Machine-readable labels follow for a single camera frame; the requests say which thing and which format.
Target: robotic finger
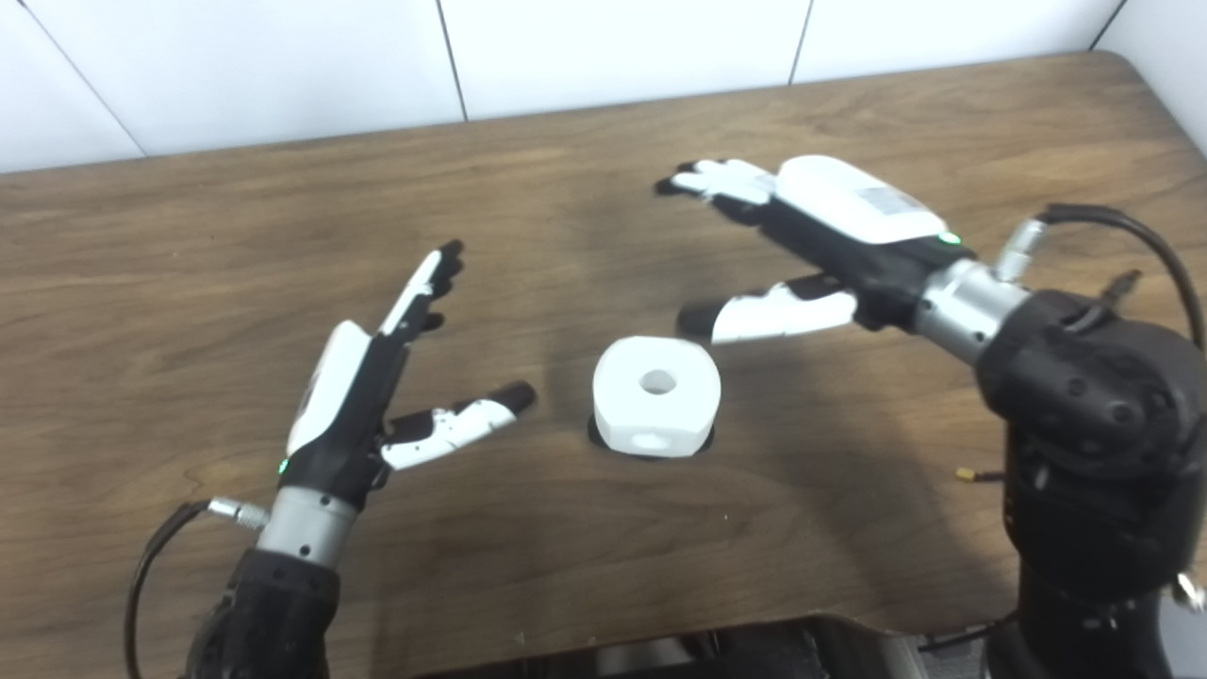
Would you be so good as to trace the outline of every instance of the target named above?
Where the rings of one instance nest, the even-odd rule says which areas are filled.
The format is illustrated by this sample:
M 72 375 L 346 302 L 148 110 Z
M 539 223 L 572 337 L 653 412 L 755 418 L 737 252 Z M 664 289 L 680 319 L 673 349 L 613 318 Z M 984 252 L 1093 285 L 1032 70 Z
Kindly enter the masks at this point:
M 846 324 L 856 305 L 855 294 L 817 274 L 776 282 L 762 293 L 689 303 L 680 310 L 678 328 L 712 345 L 728 345 Z
M 383 441 L 381 460 L 400 470 L 444 457 L 514 423 L 535 402 L 531 385 L 513 382 L 451 409 L 400 417 L 390 422 L 393 432 Z

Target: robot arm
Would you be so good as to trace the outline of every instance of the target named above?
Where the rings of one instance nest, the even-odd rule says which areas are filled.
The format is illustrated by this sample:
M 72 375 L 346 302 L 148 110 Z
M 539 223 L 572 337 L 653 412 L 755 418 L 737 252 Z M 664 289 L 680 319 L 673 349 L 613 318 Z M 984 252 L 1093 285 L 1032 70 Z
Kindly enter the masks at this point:
M 461 242 L 432 251 L 403 287 L 374 334 L 346 320 L 336 326 L 288 437 L 272 513 L 233 501 L 205 509 L 261 528 L 218 605 L 202 625 L 186 665 L 188 679 L 326 677 L 323 636 L 339 603 L 336 572 L 352 523 L 391 470 L 410 468 L 515 422 L 536 399 L 524 382 L 451 409 L 383 422 L 420 332 L 441 324 L 431 303 L 461 269 Z M 193 508 L 192 516 L 203 511 Z M 182 525 L 175 517 L 148 544 L 162 549 Z M 144 557 L 127 613 L 127 667 L 138 679 L 134 633 Z
M 991 268 L 921 203 L 840 160 L 793 158 L 776 175 L 752 166 L 706 160 L 661 188 L 758 224 L 833 279 L 842 291 L 832 297 L 852 295 L 864 327 L 920 334 L 972 367 L 986 405 L 1005 421 L 1004 517 L 1022 561 L 1018 632 L 1027 662 L 1045 678 L 1167 679 L 1156 605 L 1193 561 L 1207 462 L 1202 320 L 1167 245 L 1121 212 L 1054 205 L 1025 221 Z M 1194 302 L 1196 343 L 1119 317 L 1113 299 L 1019 286 L 1044 228 L 1061 221 L 1126 228 L 1153 246 L 1183 300 Z M 681 329 L 715 338 L 715 328 L 701 332 L 709 316 L 700 309 L 728 304 L 688 305 Z M 810 304 L 795 308 L 807 314 Z M 995 677 L 1010 672 L 999 667 Z

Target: white object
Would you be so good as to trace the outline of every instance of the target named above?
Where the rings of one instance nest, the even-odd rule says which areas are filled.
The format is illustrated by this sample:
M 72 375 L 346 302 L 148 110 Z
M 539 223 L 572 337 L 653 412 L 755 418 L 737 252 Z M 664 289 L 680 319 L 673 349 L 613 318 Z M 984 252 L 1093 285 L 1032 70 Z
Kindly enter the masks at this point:
M 1098 42 L 1136 66 L 1186 134 L 1207 153 L 1207 2 L 1131 0 Z
M 24 7 L 0 2 L 0 172 L 142 156 Z
M 721 375 L 700 346 L 665 336 L 625 336 L 600 357 L 595 426 L 610 449 L 682 458 L 699 451 L 721 405 Z
M 801 299 L 786 282 L 776 282 L 762 295 L 734 297 L 721 308 L 712 326 L 712 344 L 804 334 L 851 322 L 858 302 L 847 291 L 817 299 Z
M 432 411 L 432 435 L 421 441 L 381 447 L 381 460 L 396 472 L 447 456 L 515 422 L 515 414 L 490 399 L 478 399 L 460 412 Z
M 896 242 L 947 230 L 939 215 L 908 193 L 829 156 L 786 160 L 776 175 L 775 197 L 864 242 Z
M 775 193 L 775 175 L 746 160 L 699 160 L 692 171 L 681 171 L 671 182 L 711 200 L 728 195 L 752 205 L 765 205 Z
M 356 371 L 365 361 L 371 339 L 360 324 L 350 320 L 342 321 L 331 330 L 319 365 L 314 367 L 310 376 L 310 386 L 302 397 L 293 428 L 290 429 L 285 457 L 292 457 L 336 422 L 336 416 L 352 388 Z
M 1131 0 L 1135 7 L 1124 13 L 1148 4 Z M 1118 6 L 1119 0 L 815 0 L 792 82 L 1080 52 Z M 1182 25 L 1186 40 L 1203 25 L 1190 13 Z M 1150 40 L 1164 34 L 1153 31 Z
M 443 0 L 471 119 L 787 84 L 807 0 Z
M 435 0 L 25 4 L 151 154 L 462 119 Z

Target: black cable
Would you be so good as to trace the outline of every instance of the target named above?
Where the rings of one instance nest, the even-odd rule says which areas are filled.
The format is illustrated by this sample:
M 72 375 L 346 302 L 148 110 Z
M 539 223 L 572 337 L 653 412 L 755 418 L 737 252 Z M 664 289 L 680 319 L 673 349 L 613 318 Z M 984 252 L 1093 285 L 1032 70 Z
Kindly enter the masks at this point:
M 139 632 L 139 599 L 142 597 L 142 585 L 146 583 L 147 573 L 151 570 L 151 562 L 159 556 L 168 542 L 180 532 L 189 521 L 197 519 L 210 507 L 210 502 L 189 503 L 180 505 L 163 526 L 151 535 L 147 546 L 142 550 L 142 558 L 134 568 L 134 580 L 130 583 L 130 592 L 126 598 L 126 622 L 122 627 L 122 645 L 126 650 L 126 674 L 129 679 L 142 679 L 139 672 L 138 657 L 138 632 Z
M 1008 622 L 1013 622 L 1015 617 L 1018 617 L 1018 614 L 1011 613 L 1002 617 L 1001 620 L 990 622 L 989 625 L 981 627 L 980 630 L 973 630 L 972 632 L 967 632 L 964 634 L 957 634 L 955 637 L 951 637 L 950 639 L 943 639 L 941 642 L 931 642 L 929 644 L 922 644 L 921 646 L 917 648 L 917 650 L 919 652 L 925 654 L 925 652 L 947 649 L 951 646 L 958 646 L 960 644 L 967 644 L 968 642 L 973 642 L 980 639 L 981 637 L 989 636 L 990 632 L 997 630 L 998 627 Z
M 1170 277 L 1173 279 L 1173 285 L 1178 289 L 1178 297 L 1182 299 L 1182 305 L 1186 311 L 1186 321 L 1190 326 L 1190 341 L 1200 351 L 1203 350 L 1203 310 L 1199 303 L 1199 293 L 1195 292 L 1195 283 L 1190 280 L 1186 267 L 1183 265 L 1182 259 L 1178 258 L 1173 247 L 1155 230 L 1114 207 L 1103 205 L 1053 203 L 1048 205 L 1045 212 L 1037 215 L 1036 218 L 1048 224 L 1062 222 L 1100 223 L 1126 230 L 1139 238 L 1161 259 L 1166 270 L 1170 271 Z

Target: wood grain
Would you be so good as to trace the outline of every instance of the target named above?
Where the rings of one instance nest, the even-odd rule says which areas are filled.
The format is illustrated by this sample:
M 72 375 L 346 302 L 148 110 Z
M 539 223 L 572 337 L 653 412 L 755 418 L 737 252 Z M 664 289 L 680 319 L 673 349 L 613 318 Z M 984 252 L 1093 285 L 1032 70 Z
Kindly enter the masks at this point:
M 651 185 L 676 163 L 829 153 L 902 186 L 992 253 L 1048 200 L 1154 224 L 1207 280 L 1207 164 L 1109 54 L 870 77 L 0 177 L 0 657 L 8 677 L 119 673 L 133 563 L 175 505 L 272 498 L 331 327 L 375 323 L 451 236 L 465 273 L 396 411 L 513 379 L 535 411 L 396 475 L 363 515 L 330 634 L 339 678 L 407 677 L 830 611 L 902 631 L 993 617 L 1015 557 L 1001 427 L 968 370 L 898 332 L 713 351 L 717 441 L 646 464 L 591 447 L 616 338 L 800 262 Z M 1054 233 L 1031 280 L 1182 327 L 1121 234 Z M 250 537 L 202 521 L 144 609 L 148 677 L 179 672 Z

